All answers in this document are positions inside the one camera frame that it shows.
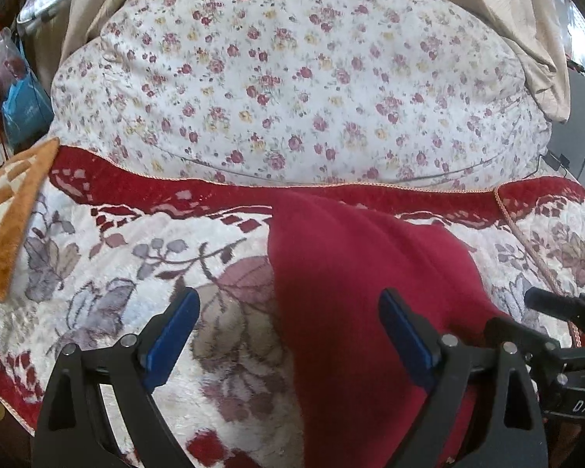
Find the floral cover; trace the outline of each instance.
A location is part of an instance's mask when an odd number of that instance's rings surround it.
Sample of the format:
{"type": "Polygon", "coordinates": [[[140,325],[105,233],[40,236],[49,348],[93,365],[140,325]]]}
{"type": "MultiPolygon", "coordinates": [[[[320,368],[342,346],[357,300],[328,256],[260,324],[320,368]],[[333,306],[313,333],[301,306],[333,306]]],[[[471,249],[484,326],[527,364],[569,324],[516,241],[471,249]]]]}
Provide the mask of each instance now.
{"type": "Polygon", "coordinates": [[[62,143],[220,183],[481,188],[550,137],[518,58],[446,0],[132,0],[51,96],[62,143]]]}
{"type": "MultiPolygon", "coordinates": [[[[541,266],[492,191],[412,191],[344,184],[297,188],[411,223],[442,223],[468,245],[501,310],[569,345],[565,323],[525,309],[541,266]]],[[[291,358],[276,333],[267,239],[278,189],[145,178],[63,146],[0,304],[0,399],[28,430],[61,347],[108,346],[165,309],[179,281],[201,316],[154,399],[196,466],[299,467],[303,432],[291,358]]],[[[585,292],[585,191],[562,178],[498,191],[512,220],[566,293],[585,292]]],[[[126,460],[138,464],[113,394],[103,389],[126,460]]]]}

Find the blue gripper pad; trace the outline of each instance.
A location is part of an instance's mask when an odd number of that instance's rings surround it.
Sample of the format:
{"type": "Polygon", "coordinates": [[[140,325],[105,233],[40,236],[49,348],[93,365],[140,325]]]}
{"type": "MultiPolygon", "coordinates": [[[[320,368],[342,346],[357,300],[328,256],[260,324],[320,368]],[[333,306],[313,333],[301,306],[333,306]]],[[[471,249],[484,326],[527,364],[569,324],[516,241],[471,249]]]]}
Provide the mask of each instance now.
{"type": "MultiPolygon", "coordinates": [[[[431,392],[436,383],[434,367],[438,363],[439,346],[438,354],[432,354],[416,327],[410,322],[408,314],[388,290],[382,291],[379,296],[379,320],[413,383],[431,392]]],[[[427,330],[433,329],[430,324],[425,327],[427,330]]]]}
{"type": "Polygon", "coordinates": [[[173,316],[147,353],[143,385],[148,392],[151,393],[155,387],[167,383],[173,366],[199,317],[200,296],[195,290],[191,290],[181,300],[173,316]]]}

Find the silver screw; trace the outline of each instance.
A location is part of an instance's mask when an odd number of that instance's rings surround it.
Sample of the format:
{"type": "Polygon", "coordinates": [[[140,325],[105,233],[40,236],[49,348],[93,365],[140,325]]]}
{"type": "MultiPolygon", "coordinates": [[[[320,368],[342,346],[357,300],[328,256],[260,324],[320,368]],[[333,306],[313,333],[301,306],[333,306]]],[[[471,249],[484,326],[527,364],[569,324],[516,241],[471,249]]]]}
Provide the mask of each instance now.
{"type": "Polygon", "coordinates": [[[448,347],[457,346],[457,344],[459,343],[457,336],[453,336],[452,334],[445,334],[444,336],[441,337],[440,340],[444,346],[448,347]]]}
{"type": "Polygon", "coordinates": [[[559,373],[557,375],[557,383],[562,387],[568,384],[568,377],[565,373],[559,373]]]}
{"type": "Polygon", "coordinates": [[[136,334],[125,334],[124,336],[122,336],[122,339],[119,340],[119,344],[121,346],[129,348],[131,346],[134,346],[134,344],[137,342],[136,340],[137,340],[136,334]]]}
{"type": "Polygon", "coordinates": [[[516,347],[516,345],[511,341],[506,341],[503,343],[503,350],[511,355],[518,353],[518,347],[516,347]]]}
{"type": "Polygon", "coordinates": [[[68,343],[63,347],[63,350],[61,350],[61,352],[63,352],[63,355],[70,356],[76,351],[76,348],[78,348],[78,345],[76,345],[76,343],[68,343]]]}

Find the floral blanket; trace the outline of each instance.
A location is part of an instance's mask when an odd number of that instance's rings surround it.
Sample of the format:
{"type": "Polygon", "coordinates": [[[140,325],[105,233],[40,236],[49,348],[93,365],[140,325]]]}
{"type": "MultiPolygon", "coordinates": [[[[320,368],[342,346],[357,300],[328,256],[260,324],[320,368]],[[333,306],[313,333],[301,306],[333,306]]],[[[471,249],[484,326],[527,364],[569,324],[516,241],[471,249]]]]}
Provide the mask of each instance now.
{"type": "MultiPolygon", "coordinates": [[[[363,184],[295,190],[411,223],[442,223],[468,246],[495,305],[570,344],[564,323],[525,308],[525,290],[548,283],[516,234],[555,286],[585,292],[580,185],[518,181],[499,188],[498,199],[494,191],[363,184]]],[[[170,381],[154,392],[173,434],[197,466],[301,466],[300,412],[275,329],[267,254],[278,191],[146,178],[62,146],[0,303],[0,399],[33,432],[61,347],[108,346],[140,331],[183,280],[199,291],[200,320],[170,381]]],[[[126,460],[138,464],[113,393],[103,393],[126,460]]]]}
{"type": "Polygon", "coordinates": [[[550,138],[505,40],[446,0],[132,0],[51,97],[62,143],[220,183],[482,188],[550,138]]]}

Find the orange and white checkered mat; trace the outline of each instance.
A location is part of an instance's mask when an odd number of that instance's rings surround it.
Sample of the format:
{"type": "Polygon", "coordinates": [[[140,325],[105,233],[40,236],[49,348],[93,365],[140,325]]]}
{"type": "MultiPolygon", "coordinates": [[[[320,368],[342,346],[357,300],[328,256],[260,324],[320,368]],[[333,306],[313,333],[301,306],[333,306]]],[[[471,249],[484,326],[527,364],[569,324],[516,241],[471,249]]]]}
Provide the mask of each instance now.
{"type": "Polygon", "coordinates": [[[0,168],[0,301],[9,290],[24,230],[58,145],[58,139],[48,140],[16,154],[0,168]]]}

